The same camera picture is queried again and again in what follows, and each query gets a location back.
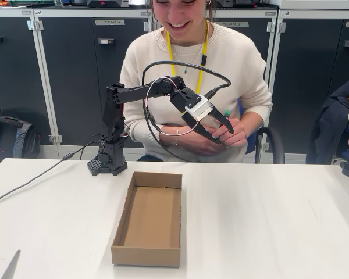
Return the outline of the person's right hand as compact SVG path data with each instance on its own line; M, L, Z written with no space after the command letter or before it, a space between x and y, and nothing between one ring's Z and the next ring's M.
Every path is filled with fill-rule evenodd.
M178 146L198 156L214 156L227 148L226 145L215 144L195 131L181 135L178 139Z

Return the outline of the person's left hand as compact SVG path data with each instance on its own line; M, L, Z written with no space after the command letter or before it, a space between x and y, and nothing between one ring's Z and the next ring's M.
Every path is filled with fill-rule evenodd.
M239 147L246 143L246 125L242 120L230 119L234 133L231 133L225 126L220 126L212 136L218 139L223 145Z

